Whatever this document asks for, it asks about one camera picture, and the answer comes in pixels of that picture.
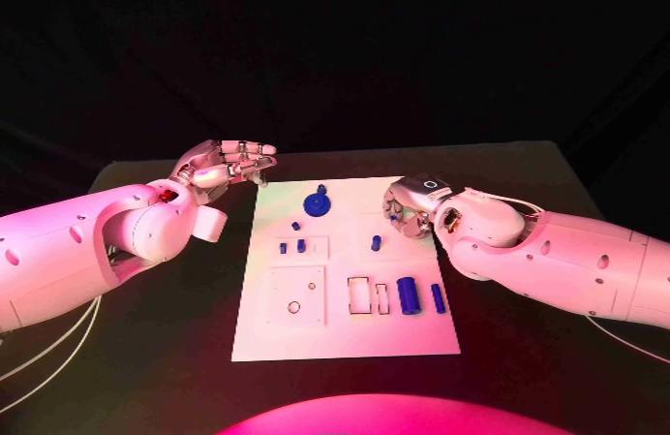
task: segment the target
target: black curtain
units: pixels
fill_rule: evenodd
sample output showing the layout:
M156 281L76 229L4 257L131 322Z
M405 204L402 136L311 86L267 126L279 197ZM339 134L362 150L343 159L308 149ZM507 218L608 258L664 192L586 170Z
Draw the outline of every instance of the black curtain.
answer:
M667 123L667 0L0 4L0 213L213 138L284 152L553 140L602 195Z

